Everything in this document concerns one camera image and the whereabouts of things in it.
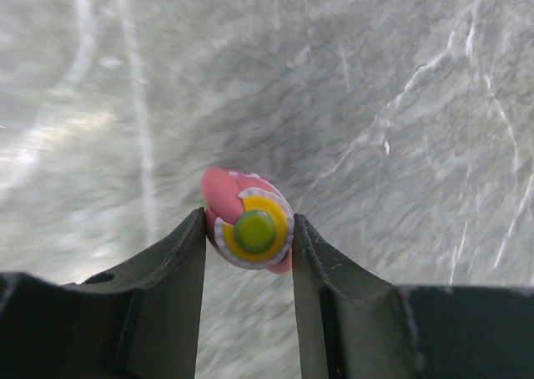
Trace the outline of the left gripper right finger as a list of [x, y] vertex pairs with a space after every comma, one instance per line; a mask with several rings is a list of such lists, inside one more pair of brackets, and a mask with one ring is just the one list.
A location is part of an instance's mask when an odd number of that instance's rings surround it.
[[395, 286], [303, 215], [293, 252], [303, 378], [532, 378], [532, 288]]

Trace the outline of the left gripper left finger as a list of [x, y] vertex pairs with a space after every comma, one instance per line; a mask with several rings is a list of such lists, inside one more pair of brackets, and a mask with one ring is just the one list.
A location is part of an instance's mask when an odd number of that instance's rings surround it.
[[205, 268], [204, 212], [80, 284], [1, 276], [4, 378], [191, 378]]

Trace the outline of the pink pot toy green top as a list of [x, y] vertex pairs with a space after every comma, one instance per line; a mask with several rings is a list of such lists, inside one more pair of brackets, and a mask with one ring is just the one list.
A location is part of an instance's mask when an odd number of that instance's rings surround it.
[[284, 274], [292, 269], [294, 212], [256, 173], [212, 168], [201, 179], [207, 237], [232, 265]]

